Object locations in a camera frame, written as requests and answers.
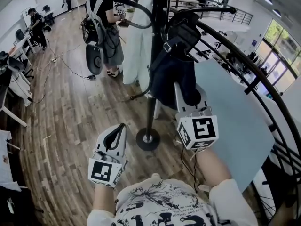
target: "curved railing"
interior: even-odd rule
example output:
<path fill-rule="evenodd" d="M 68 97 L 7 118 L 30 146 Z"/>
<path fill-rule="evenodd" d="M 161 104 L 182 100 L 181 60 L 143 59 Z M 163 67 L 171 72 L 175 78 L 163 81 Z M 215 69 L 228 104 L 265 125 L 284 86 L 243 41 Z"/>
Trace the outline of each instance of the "curved railing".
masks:
<path fill-rule="evenodd" d="M 178 10 L 175 8 L 170 8 L 170 12 L 177 13 Z M 295 167 L 294 163 L 296 165 L 301 164 L 299 163 L 295 158 L 300 158 L 301 155 L 301 138 L 300 134 L 298 132 L 298 129 L 294 123 L 294 120 L 292 119 L 286 105 L 284 104 L 283 100 L 281 99 L 280 95 L 277 93 L 277 91 L 274 89 L 272 84 L 269 82 L 269 80 L 266 78 L 266 76 L 257 68 L 257 66 L 244 54 L 242 53 L 234 44 L 232 44 L 229 40 L 227 40 L 225 37 L 223 37 L 221 34 L 219 34 L 217 31 L 206 25 L 205 23 L 201 22 L 201 20 L 197 21 L 197 27 L 202 29 L 204 32 L 207 34 L 211 35 L 214 37 L 216 40 L 218 40 L 221 44 L 223 44 L 226 48 L 228 48 L 230 51 L 232 51 L 235 55 L 235 57 L 244 63 L 244 65 L 247 66 L 247 68 L 254 73 L 254 75 L 257 76 L 257 80 L 260 81 L 268 90 L 269 94 L 272 96 L 273 100 L 276 102 L 277 106 L 279 107 L 281 113 L 283 114 L 283 117 L 285 118 L 285 121 L 292 133 L 292 136 L 295 140 L 299 155 L 295 153 L 291 148 L 288 147 L 288 144 L 285 140 L 285 137 L 283 136 L 282 131 L 279 128 L 279 125 L 277 124 L 273 114 L 270 112 L 260 95 L 255 91 L 254 86 L 250 84 L 244 77 L 243 75 L 234 67 L 233 64 L 231 64 L 222 54 L 220 54 L 215 48 L 213 48 L 210 44 L 208 44 L 206 41 L 204 41 L 202 38 L 200 41 L 206 45 L 210 50 L 212 50 L 221 60 L 223 60 L 228 66 L 230 66 L 231 71 L 237 75 L 247 86 L 245 89 L 245 93 L 249 94 L 250 92 L 253 92 L 255 97 L 258 99 L 260 104 L 262 105 L 263 109 L 266 111 L 267 115 L 272 121 L 272 125 L 269 125 L 269 128 L 271 131 L 277 131 L 279 134 L 279 137 L 281 141 L 275 138 L 275 141 L 278 145 L 281 147 L 274 145 L 273 149 L 271 152 L 276 155 L 280 168 L 284 171 L 284 166 L 282 161 L 286 162 L 291 168 L 292 168 L 292 173 L 293 173 L 293 180 L 294 180 L 294 186 L 295 186 L 295 193 L 296 193 L 296 200 L 297 200 L 297 207 L 299 207 L 299 202 L 298 202 L 298 182 L 297 178 L 300 178 L 300 170 Z M 209 59 L 202 51 L 200 51 L 198 48 L 194 48 L 202 57 L 205 59 Z M 196 62 L 199 62 L 194 56 L 189 54 L 190 57 L 192 57 Z"/>
<path fill-rule="evenodd" d="M 230 8 L 231 6 L 225 5 L 220 2 L 216 2 L 213 0 L 171 0 L 171 7 L 174 7 L 176 9 L 185 9 L 185 8 L 191 8 L 194 6 L 184 6 L 181 3 L 190 3 L 192 5 L 196 5 L 198 7 L 213 7 L 213 8 L 218 8 L 218 7 L 224 7 L 224 8 Z M 235 8 L 237 11 L 235 14 L 231 13 L 216 13 L 216 12 L 210 12 L 210 13 L 205 13 L 202 12 L 199 14 L 200 18 L 212 18 L 212 19 L 219 19 L 219 20 L 225 20 L 225 21 L 230 21 L 230 22 L 235 22 L 235 23 L 240 23 L 240 24 L 246 24 L 249 25 L 253 15 L 250 13 L 247 13 L 243 10 L 240 10 L 238 8 Z"/>

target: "wooden floor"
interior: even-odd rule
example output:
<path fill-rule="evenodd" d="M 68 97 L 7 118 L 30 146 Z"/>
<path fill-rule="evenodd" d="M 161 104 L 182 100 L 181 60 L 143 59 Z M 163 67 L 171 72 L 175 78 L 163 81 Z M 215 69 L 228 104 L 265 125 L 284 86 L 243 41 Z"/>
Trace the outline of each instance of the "wooden floor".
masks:
<path fill-rule="evenodd" d="M 95 81 L 89 81 L 73 74 L 61 59 L 49 63 L 53 52 L 64 53 L 65 62 L 75 73 L 90 75 L 79 27 L 84 16 L 83 8 L 58 16 L 52 31 L 46 34 L 49 40 L 46 51 L 37 48 L 37 54 L 31 56 L 35 75 L 31 85 L 33 98 L 36 102 L 42 99 L 49 73 L 46 96 L 39 104 L 32 103 L 27 108 L 20 103 L 19 116 L 28 126 L 16 124 L 13 131 L 15 144 L 22 149 L 20 160 L 26 185 L 32 191 L 36 207 L 44 210 L 39 218 L 49 226 L 86 224 L 94 186 L 87 179 L 88 159 L 98 135 L 118 123 L 128 127 L 129 164 L 116 194 L 154 172 L 162 178 L 178 178 L 193 185 L 193 178 L 180 159 L 182 146 L 175 146 L 176 131 L 169 113 L 162 111 L 153 125 L 161 135 L 159 148 L 144 152 L 136 145 L 135 136 L 146 125 L 146 98 L 129 100 L 139 92 L 138 87 L 123 85 L 122 76 L 109 78 L 106 71 Z M 187 164 L 189 158 L 184 151 Z"/>

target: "white coat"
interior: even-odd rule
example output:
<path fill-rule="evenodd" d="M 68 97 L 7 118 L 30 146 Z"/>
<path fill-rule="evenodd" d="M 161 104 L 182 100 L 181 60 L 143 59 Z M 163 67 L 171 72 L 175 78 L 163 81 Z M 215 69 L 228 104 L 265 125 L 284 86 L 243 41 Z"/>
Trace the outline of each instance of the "white coat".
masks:
<path fill-rule="evenodd" d="M 153 0 L 139 0 L 139 4 L 152 12 Z M 132 22 L 140 25 L 149 25 L 151 21 L 142 10 L 136 8 Z M 138 29 L 129 26 L 125 60 L 123 62 L 124 84 L 131 84 L 138 79 L 141 91 L 147 89 L 150 81 L 147 66 L 151 65 L 151 44 L 152 27 Z"/>

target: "white cloth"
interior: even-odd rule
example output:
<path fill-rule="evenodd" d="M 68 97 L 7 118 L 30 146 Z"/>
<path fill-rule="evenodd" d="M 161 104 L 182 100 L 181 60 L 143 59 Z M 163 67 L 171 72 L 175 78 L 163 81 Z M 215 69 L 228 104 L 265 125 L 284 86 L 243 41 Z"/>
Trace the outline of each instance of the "white cloth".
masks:
<path fill-rule="evenodd" d="M 25 82 L 20 73 L 12 72 L 9 87 L 17 96 L 24 100 L 26 107 L 31 104 L 31 101 L 28 100 L 28 97 L 32 98 L 30 86 Z"/>
<path fill-rule="evenodd" d="M 125 188 L 117 199 L 115 216 L 104 210 L 93 210 L 87 226 L 258 225 L 233 179 L 223 181 L 210 191 L 210 204 L 184 182 L 158 177 Z"/>
<path fill-rule="evenodd" d="M 0 186 L 10 190 L 21 191 L 17 182 L 13 181 L 11 175 L 8 148 L 6 140 L 11 139 L 10 131 L 0 130 Z"/>
<path fill-rule="evenodd" d="M 139 4 L 152 12 L 153 0 L 139 0 Z M 140 9 L 135 9 L 132 19 L 133 23 L 149 25 L 150 19 Z M 149 85 L 149 72 L 147 66 L 151 65 L 152 27 L 148 29 L 137 29 L 129 26 L 127 31 L 127 45 L 125 49 L 125 60 L 123 62 L 123 83 L 131 84 L 139 80 L 142 91 Z"/>

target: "black pole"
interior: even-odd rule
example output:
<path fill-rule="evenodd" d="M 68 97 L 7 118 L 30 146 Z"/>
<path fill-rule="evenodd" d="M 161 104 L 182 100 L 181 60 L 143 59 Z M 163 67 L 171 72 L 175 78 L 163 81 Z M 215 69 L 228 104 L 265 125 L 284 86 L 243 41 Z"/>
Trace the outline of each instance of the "black pole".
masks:
<path fill-rule="evenodd" d="M 155 31 L 152 40 L 151 64 L 156 60 L 158 54 L 163 49 L 165 38 L 165 26 L 168 22 L 170 0 L 153 0 L 152 15 L 155 18 Z M 155 150 L 160 143 L 159 133 L 152 128 L 154 113 L 156 106 L 156 98 L 151 95 L 151 91 L 147 99 L 147 124 L 146 128 L 141 129 L 136 135 L 137 145 L 145 150 Z"/>

